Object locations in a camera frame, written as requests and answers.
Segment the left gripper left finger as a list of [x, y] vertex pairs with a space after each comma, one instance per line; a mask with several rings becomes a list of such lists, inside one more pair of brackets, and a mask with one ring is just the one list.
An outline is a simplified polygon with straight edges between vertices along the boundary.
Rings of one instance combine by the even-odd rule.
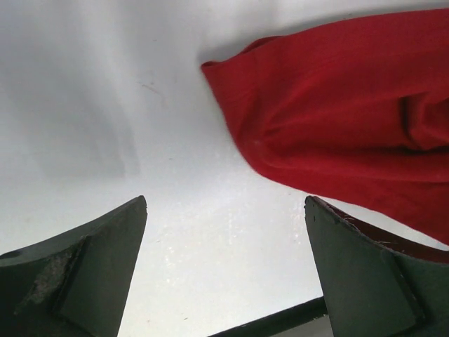
[[147, 222], [136, 197], [1, 255], [2, 336], [117, 336]]

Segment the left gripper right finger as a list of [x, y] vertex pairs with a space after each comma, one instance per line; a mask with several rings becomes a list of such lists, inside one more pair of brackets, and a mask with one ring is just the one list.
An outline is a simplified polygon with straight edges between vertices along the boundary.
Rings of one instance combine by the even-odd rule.
[[318, 197], [305, 221], [334, 336], [447, 336], [448, 252]]

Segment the red t shirt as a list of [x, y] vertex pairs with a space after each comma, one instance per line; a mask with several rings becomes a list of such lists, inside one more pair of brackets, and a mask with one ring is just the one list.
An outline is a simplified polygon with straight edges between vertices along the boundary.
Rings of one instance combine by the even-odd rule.
[[341, 20], [201, 66], [260, 175], [448, 242], [448, 10]]

